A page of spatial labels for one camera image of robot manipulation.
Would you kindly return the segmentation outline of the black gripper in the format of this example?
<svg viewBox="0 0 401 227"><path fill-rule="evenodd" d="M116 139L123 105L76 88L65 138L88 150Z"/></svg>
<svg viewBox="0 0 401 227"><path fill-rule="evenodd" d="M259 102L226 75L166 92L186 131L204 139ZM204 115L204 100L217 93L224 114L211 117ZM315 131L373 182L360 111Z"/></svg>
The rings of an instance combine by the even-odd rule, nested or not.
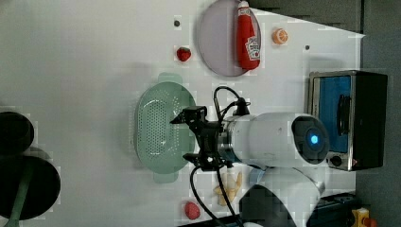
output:
<svg viewBox="0 0 401 227"><path fill-rule="evenodd" d="M206 119L207 108L205 106L188 107L174 117L171 124L187 124L194 133L199 152L186 153L183 158L199 166L203 171L217 171L224 166L224 162L218 153L218 136L220 124L217 121Z"/></svg>

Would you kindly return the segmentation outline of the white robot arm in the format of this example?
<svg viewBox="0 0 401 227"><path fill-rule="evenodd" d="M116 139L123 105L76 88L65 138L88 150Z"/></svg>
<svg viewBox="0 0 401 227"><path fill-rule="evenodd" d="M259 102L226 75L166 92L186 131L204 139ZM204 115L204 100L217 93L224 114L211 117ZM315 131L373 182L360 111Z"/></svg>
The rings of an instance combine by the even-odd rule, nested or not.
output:
<svg viewBox="0 0 401 227"><path fill-rule="evenodd" d="M329 136L318 118L262 113L217 122L206 119L205 107L195 106L171 122L195 134L200 151L184 159L197 168L217 171L238 163L260 170L238 202L244 227L307 227L329 182Z"/></svg>

